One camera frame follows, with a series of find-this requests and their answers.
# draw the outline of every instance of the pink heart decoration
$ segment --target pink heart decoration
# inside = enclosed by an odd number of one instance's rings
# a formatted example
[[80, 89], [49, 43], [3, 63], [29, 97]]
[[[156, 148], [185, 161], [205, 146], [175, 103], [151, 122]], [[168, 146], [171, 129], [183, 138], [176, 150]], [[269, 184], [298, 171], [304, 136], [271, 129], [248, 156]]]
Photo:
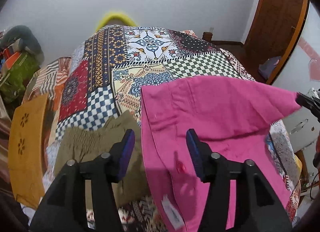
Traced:
[[320, 82], [320, 60], [311, 59], [309, 62], [310, 80]]

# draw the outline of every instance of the pink garment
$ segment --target pink garment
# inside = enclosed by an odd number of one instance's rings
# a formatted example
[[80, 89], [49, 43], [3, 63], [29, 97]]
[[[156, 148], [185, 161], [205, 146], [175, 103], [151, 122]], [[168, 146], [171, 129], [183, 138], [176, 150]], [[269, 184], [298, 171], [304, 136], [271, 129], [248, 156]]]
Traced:
[[[141, 89], [141, 144], [148, 184], [164, 223], [175, 231], [161, 205], [164, 195], [196, 232], [209, 184], [196, 177], [186, 144], [199, 139], [228, 160], [252, 159], [285, 207], [291, 195], [265, 145], [270, 124], [298, 110], [296, 93], [229, 77], [196, 76]], [[231, 183], [227, 227], [234, 225], [236, 186]]]

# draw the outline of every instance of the bed sheet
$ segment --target bed sheet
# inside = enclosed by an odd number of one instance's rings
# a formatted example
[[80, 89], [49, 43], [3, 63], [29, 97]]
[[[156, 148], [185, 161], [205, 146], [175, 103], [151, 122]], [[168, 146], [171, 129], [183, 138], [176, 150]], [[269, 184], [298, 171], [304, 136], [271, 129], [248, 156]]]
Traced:
[[[64, 130], [70, 126], [96, 130], [109, 116], [116, 117], [125, 110], [139, 123], [141, 85], [159, 85], [200, 74], [255, 81], [233, 54], [200, 40], [191, 30], [107, 26], [82, 43], [71, 58], [57, 61], [61, 67], [50, 64], [40, 70], [42, 74], [35, 74], [36, 85], [31, 85], [25, 96], [27, 101], [51, 92], [55, 118], [49, 146], [44, 145], [48, 163], [43, 177], [45, 190], [54, 179], [53, 167]], [[60, 76], [62, 81], [57, 81], [57, 77], [45, 78], [44, 73], [49, 71], [50, 76]], [[281, 120], [271, 126], [266, 144], [275, 167], [292, 193], [286, 207], [292, 220], [299, 203], [300, 182], [288, 133]], [[131, 202], [120, 208], [119, 214], [128, 228], [166, 230], [152, 197]], [[87, 215], [94, 226], [93, 212], [88, 211]]]

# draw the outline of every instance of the silver rivet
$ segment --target silver rivet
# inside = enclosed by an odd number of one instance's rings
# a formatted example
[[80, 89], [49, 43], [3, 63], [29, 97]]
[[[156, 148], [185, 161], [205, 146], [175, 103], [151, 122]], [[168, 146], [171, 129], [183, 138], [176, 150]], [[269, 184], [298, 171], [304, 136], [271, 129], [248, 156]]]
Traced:
[[214, 152], [214, 153], [211, 154], [211, 158], [213, 158], [213, 159], [219, 159], [219, 158], [220, 158], [220, 154]]
[[74, 159], [70, 159], [69, 161], [67, 161], [67, 165], [72, 166], [75, 164], [75, 160]]
[[110, 157], [110, 153], [104, 152], [104, 153], [101, 154], [101, 157], [102, 157], [103, 159], [106, 159], [106, 158]]
[[245, 163], [249, 166], [254, 166], [254, 161], [251, 159], [246, 160]]

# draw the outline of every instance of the clothing label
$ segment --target clothing label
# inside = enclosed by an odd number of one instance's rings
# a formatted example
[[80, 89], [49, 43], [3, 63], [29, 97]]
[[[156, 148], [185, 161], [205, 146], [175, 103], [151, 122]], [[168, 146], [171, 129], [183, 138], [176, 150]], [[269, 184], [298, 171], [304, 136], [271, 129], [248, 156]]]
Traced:
[[163, 196], [161, 204], [164, 209], [164, 212], [166, 213], [166, 215], [167, 215], [170, 223], [174, 227], [174, 229], [177, 230], [177, 229], [183, 227], [184, 226], [183, 219], [180, 216], [178, 210], [174, 206], [172, 206], [167, 195]]

